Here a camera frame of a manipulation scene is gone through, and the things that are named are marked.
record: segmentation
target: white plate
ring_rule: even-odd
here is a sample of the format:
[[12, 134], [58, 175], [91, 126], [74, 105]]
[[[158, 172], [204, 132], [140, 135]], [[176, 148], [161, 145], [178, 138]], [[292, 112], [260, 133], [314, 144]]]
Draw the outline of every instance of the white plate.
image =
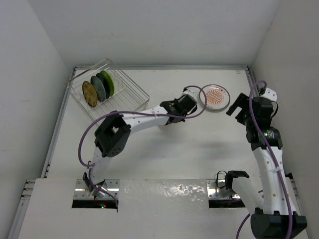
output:
[[[203, 88], [207, 97], [207, 109], [212, 111], [222, 111], [229, 106], [230, 95], [228, 91], [219, 85], [208, 85]], [[205, 97], [202, 92], [199, 93], [200, 101], [204, 104]]]

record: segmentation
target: metal rack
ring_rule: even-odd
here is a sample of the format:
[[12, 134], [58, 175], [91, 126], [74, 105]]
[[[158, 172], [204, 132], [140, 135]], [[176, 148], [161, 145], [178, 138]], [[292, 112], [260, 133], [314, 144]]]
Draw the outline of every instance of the metal rack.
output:
[[[84, 81], [90, 81], [92, 76], [102, 70], [107, 71], [113, 78], [115, 93], [107, 100], [98, 102], [93, 108], [83, 96], [82, 84]], [[112, 111], [142, 111], [150, 100], [150, 96], [110, 59], [104, 59], [84, 70], [71, 78], [67, 84], [73, 98], [93, 120]]]

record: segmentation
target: white wall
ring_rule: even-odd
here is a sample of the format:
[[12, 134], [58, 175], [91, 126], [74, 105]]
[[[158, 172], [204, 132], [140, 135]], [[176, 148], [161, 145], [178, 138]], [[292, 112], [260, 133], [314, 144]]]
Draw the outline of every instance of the white wall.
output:
[[279, 96], [275, 126], [284, 143], [311, 238], [319, 228], [318, 89], [319, 1], [284, 0], [262, 45], [253, 72]]
[[0, 4], [0, 239], [26, 179], [39, 177], [70, 69], [26, 0]]
[[68, 64], [250, 65], [280, 0], [28, 0]]

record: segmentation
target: green plate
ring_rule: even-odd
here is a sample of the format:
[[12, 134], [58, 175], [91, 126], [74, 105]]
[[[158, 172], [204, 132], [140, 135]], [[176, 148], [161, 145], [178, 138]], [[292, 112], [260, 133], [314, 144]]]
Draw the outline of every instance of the green plate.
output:
[[111, 75], [108, 72], [106, 72], [106, 71], [101, 71], [100, 73], [106, 78], [106, 80], [109, 83], [110, 92], [111, 92], [110, 96], [114, 95], [115, 85], [114, 85], [114, 81], [113, 81]]

